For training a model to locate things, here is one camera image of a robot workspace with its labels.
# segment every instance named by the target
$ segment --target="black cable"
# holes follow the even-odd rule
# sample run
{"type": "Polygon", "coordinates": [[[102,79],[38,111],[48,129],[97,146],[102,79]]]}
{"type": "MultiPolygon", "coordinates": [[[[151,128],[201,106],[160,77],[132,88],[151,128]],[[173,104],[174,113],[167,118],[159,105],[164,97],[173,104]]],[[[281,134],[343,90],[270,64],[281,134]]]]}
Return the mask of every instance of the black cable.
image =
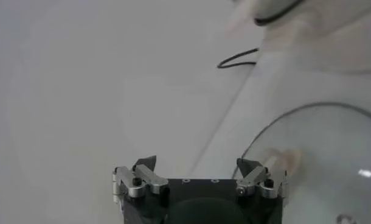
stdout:
{"type": "MultiPolygon", "coordinates": [[[[291,114],[294,114],[296,112],[299,112],[299,111],[302,111],[302,110],[305,110],[305,109],[309,109],[309,108],[313,108],[313,107],[339,107],[339,108],[344,108],[344,109],[347,109],[347,110],[350,110],[350,111],[354,111],[354,112],[357,112],[361,115],[364,115],[365,117],[371,119],[371,112],[368,111],[368,110],[365,110],[361,107],[357,107],[357,106],[354,106],[354,105],[351,105],[351,104],[347,104],[347,103],[340,103],[340,102],[315,102],[315,103],[309,103],[309,104],[305,104],[305,105],[302,105],[300,107],[297,107],[297,108],[294,108],[292,110],[289,110],[287,111],[286,113],[283,113],[282,115],[280,115],[279,117],[275,118],[271,123],[269,123],[267,126],[265,126],[257,135],[256,137],[253,139],[253,141],[250,143],[250,145],[247,147],[247,149],[245,150],[245,152],[242,154],[241,158],[244,158],[245,155],[247,154],[247,152],[251,149],[253,143],[258,140],[258,138],[264,134],[264,132],[266,130],[268,130],[273,124],[275,124],[276,122],[278,122],[279,120],[281,120],[282,118],[284,117],[287,117],[291,114]]],[[[237,170],[238,170],[238,167],[236,167],[234,169],[234,172],[233,172],[233,175],[232,175],[232,178],[234,178],[235,174],[237,173],[237,170]]]]}
{"type": "Polygon", "coordinates": [[[239,58],[239,57],[242,57],[242,56],[245,56],[245,55],[248,55],[248,54],[253,54],[254,52],[257,52],[257,51],[258,51],[258,48],[254,48],[254,49],[251,49],[249,51],[245,51],[245,52],[236,54],[232,57],[229,57],[228,59],[225,59],[225,60],[221,61],[221,63],[218,64],[217,68],[224,69],[224,68],[231,68],[231,67],[235,67],[235,66],[239,66],[239,65],[255,65],[256,64],[255,61],[239,62],[239,63],[229,64],[229,65],[225,65],[225,64],[227,62],[230,62],[230,61],[236,59],[236,58],[239,58]]]}

